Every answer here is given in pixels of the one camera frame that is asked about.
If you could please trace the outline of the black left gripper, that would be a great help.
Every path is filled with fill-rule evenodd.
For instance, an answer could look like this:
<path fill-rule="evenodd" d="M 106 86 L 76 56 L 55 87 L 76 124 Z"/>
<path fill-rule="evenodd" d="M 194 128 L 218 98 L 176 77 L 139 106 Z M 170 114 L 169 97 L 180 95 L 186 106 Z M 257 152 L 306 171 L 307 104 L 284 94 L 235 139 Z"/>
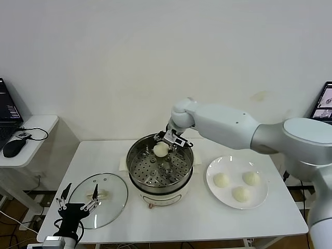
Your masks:
<path fill-rule="evenodd" d="M 69 183 L 67 187 L 62 191 L 59 198 L 56 198 L 58 204 L 58 213 L 62 218 L 59 230 L 56 232 L 56 236 L 77 238 L 77 230 L 79 222 L 89 216 L 89 212 L 92 212 L 98 205 L 98 184 L 96 184 L 93 191 L 91 200 L 88 203 L 67 203 L 67 197 L 70 192 L 72 183 Z"/>

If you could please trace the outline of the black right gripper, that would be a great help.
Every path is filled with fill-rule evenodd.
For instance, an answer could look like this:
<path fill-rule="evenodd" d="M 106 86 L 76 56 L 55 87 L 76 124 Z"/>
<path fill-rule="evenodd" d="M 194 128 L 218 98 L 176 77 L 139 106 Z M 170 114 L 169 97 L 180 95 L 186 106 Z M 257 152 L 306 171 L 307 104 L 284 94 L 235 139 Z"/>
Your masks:
<path fill-rule="evenodd" d="M 168 130 L 166 132 L 160 131 L 159 133 L 156 133 L 154 135 L 154 140 L 156 142 L 164 142 L 167 144 L 171 144 L 169 146 L 169 153 L 177 152 L 178 145 L 175 144 L 175 136 L 171 130 Z"/>

